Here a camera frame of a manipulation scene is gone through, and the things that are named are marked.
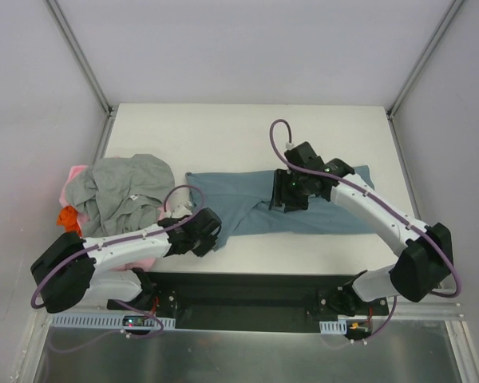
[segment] black mounting plate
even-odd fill
[[[319,333],[336,321],[323,301],[354,275],[193,274],[149,272],[159,306],[156,315],[188,330]],[[387,315],[383,299],[356,314]]]

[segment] white table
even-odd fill
[[[249,172],[284,168],[271,150],[268,129],[284,118],[293,142],[309,141],[326,162],[338,157],[368,164],[379,193],[409,214],[405,180],[381,107],[309,105],[121,104],[106,156],[151,153],[166,161],[183,184],[186,172]],[[275,130],[281,151],[287,134]],[[188,193],[183,191],[184,198]],[[157,260],[153,270],[256,274],[356,274],[394,263],[376,235],[231,237],[202,259],[193,254]]]

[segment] metal frame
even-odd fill
[[[427,62],[433,56],[434,51],[438,47],[438,44],[440,44],[440,41],[444,37],[445,33],[447,32],[452,22],[458,15],[458,12],[465,3],[466,0],[453,0],[450,3],[449,8],[445,12],[437,28],[431,35],[431,39],[426,44],[426,47],[421,53],[421,56],[417,59],[417,62],[415,63],[414,67],[410,70],[410,74],[406,78],[405,84],[402,86],[401,90],[399,91],[399,94],[396,96],[396,100],[389,108],[389,111],[387,113],[389,120],[394,119],[395,114],[398,112],[399,108],[401,108],[401,105],[406,99],[406,96],[414,87],[415,83],[417,82],[418,78],[422,73],[422,70],[425,68]]]
[[[62,11],[58,0],[44,0],[48,11],[52,14],[53,19],[59,27],[63,38],[68,44],[78,66],[81,69],[82,75],[87,80],[90,88],[93,91],[97,102],[101,106],[106,115],[106,120],[101,128],[101,135],[97,144],[96,150],[93,154],[93,163],[99,160],[106,151],[107,144],[113,128],[113,122],[117,114],[117,106],[112,106],[103,92],[94,71],[87,61],[83,50],[78,43],[74,32],[71,29],[67,18]],[[433,56],[436,48],[449,29],[455,17],[465,4],[466,0],[453,0],[449,8],[446,10],[443,18],[439,22],[437,28],[433,32],[422,54],[417,59],[414,67],[411,69],[405,83],[398,93],[394,103],[387,112],[387,119],[390,122],[390,129],[393,134],[394,143],[398,152],[398,158],[401,162],[403,174],[410,194],[410,200],[416,217],[419,217],[418,205],[415,199],[414,190],[412,188],[411,178],[406,166],[404,153],[402,152],[399,139],[397,137],[397,127],[394,127],[394,116],[401,108],[406,96],[414,87],[427,62]],[[77,308],[70,310],[74,313],[102,313],[102,310],[96,307],[92,308]],[[18,375],[12,377],[11,381],[16,382],[31,382],[42,357],[42,349],[46,341],[49,326],[52,322],[53,316],[46,312],[38,312],[34,318],[34,323],[30,326],[30,339],[28,346],[24,353],[24,358],[20,361],[21,367],[18,368]],[[415,304],[412,302],[405,302],[400,299],[398,302],[398,309],[394,315],[394,320],[415,320],[424,319],[426,321],[441,321],[445,322],[449,332],[449,338],[453,347],[453,352],[456,358],[458,368],[460,370],[463,381],[475,382],[479,381],[479,361],[472,347],[472,341],[469,336],[469,331],[465,320],[465,315],[462,306],[455,302],[439,302],[435,297],[426,297],[421,303]]]
[[[81,49],[80,44],[78,43],[78,40],[67,21],[67,18],[65,18],[64,12],[62,12],[62,8],[58,3],[58,0],[45,0],[45,3],[48,6],[48,11],[51,13],[55,23],[60,29],[61,34],[69,47],[69,50],[74,55],[74,58],[78,63],[78,66],[80,67],[83,76],[85,77],[90,88],[92,89],[94,96],[97,99],[97,102],[103,109],[103,112],[109,115],[112,111],[112,106],[108,102],[106,95],[103,92],[103,89],[99,85],[99,82],[97,82],[96,75],[90,67],[90,64],[87,61],[87,58],[85,57],[83,50]]]

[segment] gray wall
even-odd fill
[[[63,230],[58,195],[104,114],[43,1],[0,1],[0,383],[31,322],[31,263]]]
[[[110,102],[390,106],[451,0],[61,0]]]
[[[395,122],[422,216],[453,232],[479,351],[479,0],[465,4]]]

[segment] purple cable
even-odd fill
[[[169,227],[166,227],[165,229],[161,229],[161,230],[158,230],[158,231],[153,231],[151,233],[148,233],[147,236],[148,237],[152,237],[154,235],[159,235],[161,233],[166,233],[167,231],[171,231],[171,230],[174,230],[174,229],[177,229],[178,227],[181,227],[183,226],[185,223],[187,223],[189,220],[193,219],[193,217],[195,217],[197,215],[197,213],[199,213],[199,211],[202,210],[202,208],[204,207],[204,203],[205,203],[205,198],[204,198],[204,193],[202,192],[202,190],[200,190],[197,186],[193,186],[193,185],[180,185],[176,188],[173,188],[168,194],[167,196],[165,197],[165,200],[163,202],[163,206],[164,208],[166,208],[167,206],[167,201],[168,201],[168,198],[172,195],[173,192],[175,192],[176,190],[178,189],[181,189],[181,188],[190,188],[190,189],[194,189],[194,190],[197,190],[199,193],[200,193],[200,198],[201,198],[201,201],[200,201],[200,205],[196,208],[195,211],[192,212],[192,214],[188,217],[186,217],[185,219],[182,219],[180,222],[178,223],[175,223],[173,224],[172,226],[169,226]],[[113,240],[110,240],[108,242],[105,242],[103,243],[103,247],[107,247],[107,246],[111,246],[111,245],[115,245],[115,244],[118,244],[118,243],[124,243],[124,242],[128,242],[128,241],[133,241],[135,239],[141,239],[143,238],[142,234],[139,234],[139,235],[131,235],[129,237],[124,237],[124,238],[119,238],[119,239],[113,239]],[[42,307],[44,307],[44,303],[41,303],[41,304],[37,304],[36,303],[36,300],[39,296],[39,294],[41,293],[42,289],[46,286],[46,283],[48,283],[50,281],[50,279],[58,272],[60,271],[64,266],[66,266],[68,263],[71,263],[74,259],[78,258],[78,257],[81,257],[82,255],[84,254],[87,254],[88,252],[90,251],[94,251],[94,250],[97,250],[99,248],[98,245],[94,245],[94,246],[91,246],[89,248],[86,248],[86,249],[82,249],[80,251],[77,251],[76,253],[74,253],[73,255],[69,256],[68,258],[64,259],[62,262],[60,262],[58,265],[56,265],[43,279],[42,281],[39,283],[37,289],[35,289],[34,291],[34,294],[32,295],[32,298],[30,299],[30,305],[32,306],[32,308],[34,309],[41,309]]]
[[[275,140],[273,138],[273,131],[275,130],[275,126],[279,122],[286,125],[287,131],[289,132],[289,142],[291,142],[291,126],[289,126],[289,123],[286,120],[278,119],[278,120],[273,121],[271,123],[271,126],[270,126],[271,147],[273,148],[277,157],[279,157],[279,159],[282,162],[284,162],[289,168],[291,168],[293,170],[296,170],[298,172],[312,174],[314,176],[322,176],[322,177],[330,178],[332,180],[336,180],[340,183],[348,185],[350,188],[353,188],[353,189],[361,192],[362,194],[367,192],[366,189],[362,188],[361,186],[358,186],[357,184],[355,184],[355,183],[353,183],[349,180],[345,180],[345,179],[343,179],[341,177],[338,177],[338,176],[335,176],[333,174],[329,174],[329,173],[325,173],[325,172],[317,172],[315,170],[308,170],[308,169],[305,169],[305,168],[301,168],[301,167],[295,166],[295,165],[291,164],[289,161],[287,161],[282,156],[282,154],[279,152],[279,150],[277,149],[277,147],[275,145]],[[366,194],[369,198],[371,198],[375,203],[377,203],[379,206],[381,206],[385,211],[387,211],[390,215],[392,215],[399,222],[403,223],[405,226],[410,225],[410,221],[408,221],[408,219],[399,215],[394,209],[392,209],[392,207],[387,205],[383,200],[378,198],[376,195],[373,195],[371,193],[366,193]],[[438,297],[443,297],[443,298],[455,298],[455,297],[457,297],[459,294],[461,294],[461,279],[460,279],[460,276],[459,276],[458,272],[454,268],[454,265],[449,261],[449,259],[447,258],[447,256],[443,252],[443,250],[424,231],[420,230],[418,227],[411,226],[411,225],[410,225],[410,229],[412,231],[414,231],[415,233],[419,234],[422,238],[424,238],[426,240],[426,242],[429,243],[431,245],[431,247],[438,253],[438,255],[440,255],[441,260],[449,268],[451,274],[453,275],[454,282],[456,283],[456,291],[454,291],[452,294],[440,293],[440,292],[437,292],[437,291],[431,291],[431,294],[437,295]]]

